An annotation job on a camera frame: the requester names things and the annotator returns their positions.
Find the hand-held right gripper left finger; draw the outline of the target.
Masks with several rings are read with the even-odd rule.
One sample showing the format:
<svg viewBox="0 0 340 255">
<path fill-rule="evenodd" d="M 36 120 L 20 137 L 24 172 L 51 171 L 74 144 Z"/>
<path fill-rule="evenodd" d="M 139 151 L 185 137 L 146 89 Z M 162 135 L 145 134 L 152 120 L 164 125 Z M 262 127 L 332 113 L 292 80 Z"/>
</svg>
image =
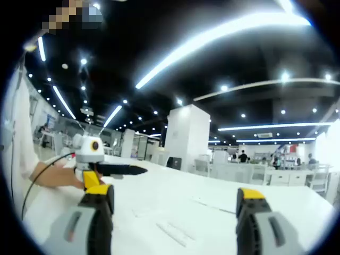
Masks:
<svg viewBox="0 0 340 255">
<path fill-rule="evenodd" d="M 44 242 L 47 254 L 111 254 L 114 187 L 88 188 L 80 202 L 52 223 Z"/>
</svg>

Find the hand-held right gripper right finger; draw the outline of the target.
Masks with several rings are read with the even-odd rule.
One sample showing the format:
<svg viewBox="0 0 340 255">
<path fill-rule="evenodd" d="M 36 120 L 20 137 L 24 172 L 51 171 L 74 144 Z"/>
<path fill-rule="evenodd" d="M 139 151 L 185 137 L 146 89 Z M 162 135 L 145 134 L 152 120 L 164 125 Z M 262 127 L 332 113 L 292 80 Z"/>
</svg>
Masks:
<svg viewBox="0 0 340 255">
<path fill-rule="evenodd" d="M 235 214 L 237 254 L 304 254 L 294 226 L 259 191 L 239 188 Z"/>
</svg>

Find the person's left hand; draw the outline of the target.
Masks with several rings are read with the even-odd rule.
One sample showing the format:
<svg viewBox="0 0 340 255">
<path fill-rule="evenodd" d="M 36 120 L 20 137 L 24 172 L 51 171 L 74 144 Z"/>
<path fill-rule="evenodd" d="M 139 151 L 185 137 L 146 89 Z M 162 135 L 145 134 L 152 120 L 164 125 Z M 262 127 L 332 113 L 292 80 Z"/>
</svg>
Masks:
<svg viewBox="0 0 340 255">
<path fill-rule="evenodd" d="M 84 189 L 84 183 L 79 181 L 75 175 L 75 168 L 58 168 L 55 181 L 57 186 L 73 186 L 80 190 Z"/>
</svg>

